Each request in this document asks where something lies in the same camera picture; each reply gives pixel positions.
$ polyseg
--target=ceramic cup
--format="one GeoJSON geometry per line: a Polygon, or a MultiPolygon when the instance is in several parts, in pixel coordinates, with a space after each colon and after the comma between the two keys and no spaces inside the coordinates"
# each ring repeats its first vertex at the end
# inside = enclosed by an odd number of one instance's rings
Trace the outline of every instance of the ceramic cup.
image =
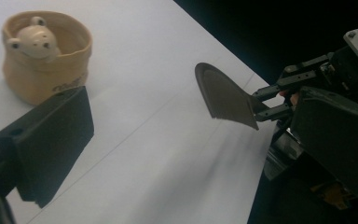
{"type": "Polygon", "coordinates": [[[58,12],[26,11],[8,18],[2,34],[6,51],[5,80],[25,102],[39,105],[55,93],[85,85],[92,39],[81,22],[58,12]],[[48,60],[31,57],[19,50],[16,42],[21,41],[18,33],[30,23],[33,25],[35,18],[42,18],[44,25],[55,35],[56,52],[59,53],[48,60]]]}

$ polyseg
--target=screw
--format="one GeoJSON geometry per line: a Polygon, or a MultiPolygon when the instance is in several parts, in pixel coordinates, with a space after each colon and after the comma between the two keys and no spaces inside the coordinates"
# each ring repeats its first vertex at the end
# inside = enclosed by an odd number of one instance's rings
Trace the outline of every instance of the screw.
{"type": "Polygon", "coordinates": [[[356,32],[354,31],[350,31],[350,33],[348,34],[349,38],[354,38],[356,36],[356,32]]]}

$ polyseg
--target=white table surface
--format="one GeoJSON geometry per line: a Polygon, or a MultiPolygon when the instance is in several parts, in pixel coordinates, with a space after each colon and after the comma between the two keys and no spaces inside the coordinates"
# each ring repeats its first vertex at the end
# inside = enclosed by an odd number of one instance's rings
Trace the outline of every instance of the white table surface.
{"type": "Polygon", "coordinates": [[[33,108],[2,74],[1,28],[28,10],[91,31],[95,135],[45,208],[7,196],[18,223],[246,223],[274,122],[211,119],[194,68],[210,63],[249,93],[267,83],[170,0],[0,0],[0,130],[33,108]]]}

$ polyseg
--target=frog figurine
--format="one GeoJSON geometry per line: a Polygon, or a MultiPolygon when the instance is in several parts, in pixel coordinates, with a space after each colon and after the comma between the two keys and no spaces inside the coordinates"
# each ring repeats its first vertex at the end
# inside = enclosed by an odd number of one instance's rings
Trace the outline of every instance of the frog figurine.
{"type": "Polygon", "coordinates": [[[7,44],[31,58],[45,59],[46,63],[52,62],[61,54],[55,35],[41,17],[32,17],[30,25],[22,28],[7,44]]]}

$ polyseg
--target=beige ceramic pot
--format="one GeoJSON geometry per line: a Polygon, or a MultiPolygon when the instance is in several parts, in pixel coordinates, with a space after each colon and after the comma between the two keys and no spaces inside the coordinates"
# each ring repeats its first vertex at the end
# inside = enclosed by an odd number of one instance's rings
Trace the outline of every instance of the beige ceramic pot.
{"type": "Polygon", "coordinates": [[[7,19],[2,33],[7,85],[27,103],[39,105],[59,91],[85,85],[92,39],[89,30],[79,21],[58,12],[27,11],[7,19]],[[55,35],[52,41],[56,41],[54,48],[58,49],[54,52],[58,53],[48,60],[32,57],[19,48],[18,34],[30,26],[34,18],[43,18],[55,35]]]}

